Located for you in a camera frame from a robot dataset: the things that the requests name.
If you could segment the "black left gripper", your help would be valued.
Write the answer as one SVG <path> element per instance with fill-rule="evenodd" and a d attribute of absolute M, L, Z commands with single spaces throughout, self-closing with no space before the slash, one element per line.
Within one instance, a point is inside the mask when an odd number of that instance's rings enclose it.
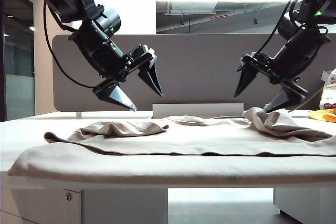
<path fill-rule="evenodd" d="M 123 53 L 115 44 L 102 44 L 92 52 L 92 66 L 104 78 L 93 88 L 95 96 L 104 102 L 122 106 L 136 111 L 135 104 L 120 88 L 127 76 L 139 70 L 138 76 L 155 93 L 163 96 L 157 77 L 155 51 L 147 45 L 138 45 L 127 53 Z"/>

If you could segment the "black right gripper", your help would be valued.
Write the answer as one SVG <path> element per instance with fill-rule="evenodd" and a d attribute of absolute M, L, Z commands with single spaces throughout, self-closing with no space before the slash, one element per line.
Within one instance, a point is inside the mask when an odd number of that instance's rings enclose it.
<path fill-rule="evenodd" d="M 271 84 L 281 85 L 281 91 L 263 107 L 266 113 L 294 106 L 308 95 L 307 90 L 296 84 L 297 77 L 287 78 L 283 73 L 278 73 L 273 59 L 264 53 L 253 56 L 245 53 L 240 59 L 237 72 L 241 72 L 241 75 L 234 93 L 235 98 L 249 86 L 258 73 L 267 76 Z"/>

